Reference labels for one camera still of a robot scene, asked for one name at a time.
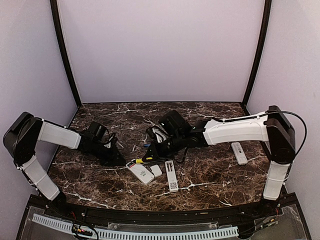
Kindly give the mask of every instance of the marble table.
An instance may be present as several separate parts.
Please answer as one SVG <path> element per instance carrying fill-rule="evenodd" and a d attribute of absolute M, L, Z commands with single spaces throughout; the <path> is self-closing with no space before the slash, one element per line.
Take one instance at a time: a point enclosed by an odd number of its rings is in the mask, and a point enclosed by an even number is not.
<path fill-rule="evenodd" d="M 143 145 L 150 142 L 146 129 L 170 110 L 177 110 L 191 125 L 210 117 L 245 115 L 240 104 L 232 102 L 88 103 L 80 107 L 70 127 L 82 131 L 91 121 L 103 124 L 116 133 L 118 149 L 128 162 L 145 154 Z M 260 142 L 241 144 L 247 165 L 238 165 L 230 143 L 189 149 L 185 162 L 174 165 L 176 193 L 169 193 L 163 163 L 159 164 L 163 174 L 143 185 L 123 166 L 101 166 L 96 158 L 66 147 L 59 148 L 48 174 L 69 203 L 84 206 L 136 211 L 236 206 L 260 200 L 269 168 Z"/>

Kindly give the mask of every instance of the white device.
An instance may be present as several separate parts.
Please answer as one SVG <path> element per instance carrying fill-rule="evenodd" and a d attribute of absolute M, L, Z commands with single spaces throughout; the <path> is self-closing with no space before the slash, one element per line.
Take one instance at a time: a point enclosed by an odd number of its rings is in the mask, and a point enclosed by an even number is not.
<path fill-rule="evenodd" d="M 174 161 L 172 160 L 166 161 L 164 164 L 165 164 L 165 170 L 166 170 L 166 177 L 168 178 L 168 183 L 169 183 L 169 191 L 170 193 L 178 192 L 179 187 L 178 187 Z"/>
<path fill-rule="evenodd" d="M 244 150 L 241 147 L 240 142 L 231 143 L 231 148 L 234 152 L 235 158 L 239 165 L 245 165 L 248 163 Z"/>
<path fill-rule="evenodd" d="M 141 165 L 141 163 L 135 163 L 131 161 L 125 166 L 145 185 L 149 184 L 153 179 L 155 179 L 155 176 L 143 165 Z"/>
<path fill-rule="evenodd" d="M 162 171 L 161 171 L 159 165 L 156 164 L 156 165 L 151 166 L 150 168 L 151 168 L 153 175 L 156 178 L 162 175 Z"/>

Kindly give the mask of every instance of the white panel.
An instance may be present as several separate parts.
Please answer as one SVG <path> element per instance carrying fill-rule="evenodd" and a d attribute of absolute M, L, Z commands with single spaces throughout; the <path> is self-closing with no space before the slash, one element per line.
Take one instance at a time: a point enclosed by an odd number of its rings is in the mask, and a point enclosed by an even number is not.
<path fill-rule="evenodd" d="M 320 239 L 320 1 L 272 2 L 270 22 L 256 83 L 249 101 L 251 113 L 269 105 L 299 114 L 308 126 L 305 147 L 294 161 L 287 181 L 296 192 L 312 239 Z M 296 147 L 303 125 L 288 116 L 296 130 Z"/>
<path fill-rule="evenodd" d="M 0 0 L 1 139 L 23 111 L 61 125 L 67 125 L 76 111 L 48 0 Z M 56 147 L 37 145 L 37 157 L 45 170 Z M 34 191 L 3 144 L 0 183 L 0 238 L 12 240 Z"/>
<path fill-rule="evenodd" d="M 59 0 L 81 99 L 241 101 L 264 0 Z"/>

